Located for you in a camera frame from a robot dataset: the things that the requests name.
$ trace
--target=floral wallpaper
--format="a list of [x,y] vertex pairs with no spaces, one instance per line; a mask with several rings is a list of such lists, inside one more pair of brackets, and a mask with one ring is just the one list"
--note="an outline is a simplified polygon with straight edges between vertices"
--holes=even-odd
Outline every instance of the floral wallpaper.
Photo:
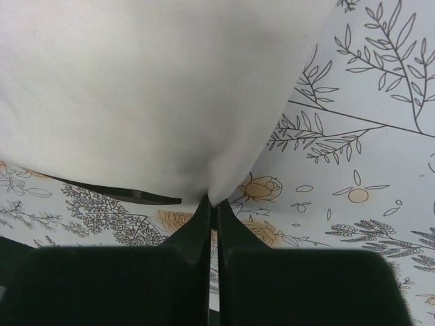
[[[264,151],[228,199],[270,247],[384,256],[415,325],[435,325],[433,12],[430,0],[337,1]],[[32,247],[157,245],[193,212],[119,202],[0,162],[0,235]],[[216,233],[211,245],[218,310]]]

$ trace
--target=white pillow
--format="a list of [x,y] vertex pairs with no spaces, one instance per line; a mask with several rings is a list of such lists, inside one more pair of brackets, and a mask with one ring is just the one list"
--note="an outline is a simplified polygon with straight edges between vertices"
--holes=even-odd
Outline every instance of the white pillow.
[[0,0],[0,160],[217,204],[335,1]]

